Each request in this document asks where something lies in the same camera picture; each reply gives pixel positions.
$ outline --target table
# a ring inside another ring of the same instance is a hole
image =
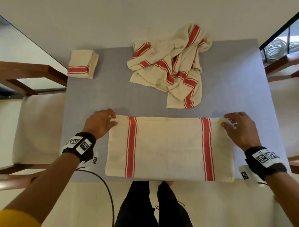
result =
[[[214,42],[199,54],[202,73],[202,101],[190,109],[166,109],[167,93],[152,87],[130,83],[132,71],[126,62],[132,47],[95,50],[99,62],[94,79],[68,78],[61,146],[80,132],[94,111],[112,108],[116,114],[156,117],[222,117],[245,111],[255,122],[263,146],[277,153],[286,163],[280,130],[256,40]],[[105,175],[108,133],[99,139],[94,172],[105,181],[131,181],[131,178]],[[244,153],[233,146],[236,178]],[[75,172],[71,181],[96,181],[83,172]]]

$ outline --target hand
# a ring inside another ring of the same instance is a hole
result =
[[[224,117],[228,118],[232,124],[236,123],[234,125],[236,129],[227,122],[222,122],[221,126],[224,127],[232,141],[244,152],[248,148],[261,146],[255,122],[245,112],[228,113]]]
[[[116,121],[110,122],[110,116],[116,118],[112,109],[95,111],[86,119],[82,132],[93,134],[96,140],[103,137],[113,126],[117,125]]]

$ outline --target small folded towel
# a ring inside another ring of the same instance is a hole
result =
[[[73,50],[68,64],[68,76],[92,79],[99,55],[93,50]]]
[[[234,180],[224,118],[116,116],[109,131],[107,176],[154,180]]]
[[[196,24],[182,27],[165,40],[134,42],[133,59],[127,62],[134,71],[130,82],[168,92],[166,108],[195,107],[202,98],[198,53],[211,45]]]

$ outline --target striped kitchen towel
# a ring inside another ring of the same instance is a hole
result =
[[[92,79],[99,55],[93,50],[73,50],[68,65],[68,76]]]
[[[182,27],[165,40],[134,42],[133,59],[127,62],[134,71],[130,82],[168,92],[166,108],[197,106],[202,98],[198,53],[211,45],[196,24]]]
[[[153,180],[234,180],[224,118],[117,115],[109,131],[106,175]]]

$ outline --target person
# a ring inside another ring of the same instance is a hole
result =
[[[63,147],[62,155],[0,211],[0,226],[41,226],[79,163],[93,158],[92,148],[96,140],[117,125],[117,122],[110,121],[110,116],[115,118],[112,109],[94,112],[86,120],[82,132]],[[265,148],[254,121],[246,113],[229,113],[224,117],[234,124],[232,127],[222,122],[232,141],[245,152],[250,169],[267,182],[292,224],[299,226],[299,184],[286,172],[283,164],[265,167],[254,158],[254,154],[265,151]],[[186,210],[178,203],[168,183],[159,186],[158,200],[159,226],[192,226]],[[150,204],[148,181],[132,183],[115,226],[158,226]]]

